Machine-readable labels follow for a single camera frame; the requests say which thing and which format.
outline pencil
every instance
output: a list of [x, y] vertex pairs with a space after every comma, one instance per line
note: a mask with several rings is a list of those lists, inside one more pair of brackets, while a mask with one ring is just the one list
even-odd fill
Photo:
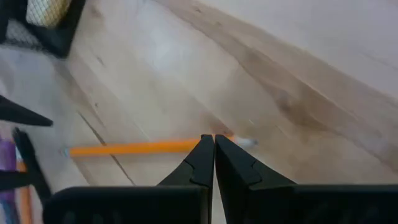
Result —
[[[244, 139], [239, 136], [230, 136], [229, 140], [235, 144], [249, 148], [257, 144], [256, 140]], [[115, 144], [104, 146], [72, 147], [66, 149], [67, 157], [108, 156], [122, 154], [157, 154], [170, 152], [190, 152], [200, 139], [187, 139], [181, 141], [140, 142], [132, 144]]]
[[[18, 149], [16, 149], [17, 154], [17, 170], [19, 172], [26, 172], [26, 165], [19, 154]], [[21, 224], [32, 224], [32, 208], [30, 200], [30, 189], [29, 186], [21, 187], [19, 191], [19, 214], [21, 219]]]

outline purple object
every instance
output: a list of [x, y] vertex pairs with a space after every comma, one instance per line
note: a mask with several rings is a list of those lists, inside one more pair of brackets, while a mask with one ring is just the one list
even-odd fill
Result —
[[[0, 170], [16, 170], [17, 159], [14, 143], [0, 138]], [[15, 202], [15, 191], [0, 193], [0, 200]]]

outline mesh basket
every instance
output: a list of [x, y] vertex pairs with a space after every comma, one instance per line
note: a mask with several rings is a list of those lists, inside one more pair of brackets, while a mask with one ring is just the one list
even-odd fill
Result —
[[0, 43], [66, 57], [85, 0], [0, 0]]

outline orange object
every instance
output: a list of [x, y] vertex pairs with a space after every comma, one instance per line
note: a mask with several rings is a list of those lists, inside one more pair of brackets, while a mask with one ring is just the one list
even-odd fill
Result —
[[69, 157], [107, 156], [120, 154], [155, 154], [168, 152], [189, 152], [199, 142], [199, 139], [182, 141], [142, 142], [132, 144], [117, 144], [106, 146], [73, 147], [65, 151]]
[[[20, 172], [26, 172], [26, 166], [24, 162], [17, 161], [17, 170]], [[21, 218], [21, 224], [32, 224], [32, 208], [30, 202], [30, 190], [29, 187], [22, 187], [19, 190], [19, 216]]]

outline wire mesh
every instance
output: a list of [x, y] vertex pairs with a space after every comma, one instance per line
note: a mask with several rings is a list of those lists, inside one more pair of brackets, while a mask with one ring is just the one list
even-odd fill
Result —
[[0, 44], [67, 57], [85, 0], [0, 0]]
[[4, 44], [29, 48], [32, 50], [46, 51], [39, 40], [15, 19], [10, 19], [8, 21], [6, 40]]
[[70, 0], [28, 0], [26, 21], [36, 26], [56, 27], [69, 5]]

